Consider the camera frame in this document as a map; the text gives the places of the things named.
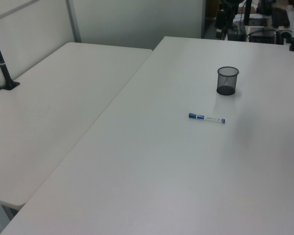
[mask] grey wall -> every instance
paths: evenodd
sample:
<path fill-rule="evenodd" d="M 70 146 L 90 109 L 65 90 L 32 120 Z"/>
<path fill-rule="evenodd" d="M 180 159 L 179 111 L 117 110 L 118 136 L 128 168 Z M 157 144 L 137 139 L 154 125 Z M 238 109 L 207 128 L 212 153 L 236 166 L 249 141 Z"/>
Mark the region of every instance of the grey wall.
<path fill-rule="evenodd" d="M 201 38 L 204 0 L 69 0 L 83 43 L 154 49 L 164 36 Z"/>
<path fill-rule="evenodd" d="M 39 0 L 0 19 L 0 49 L 12 79 L 73 41 L 65 0 Z"/>

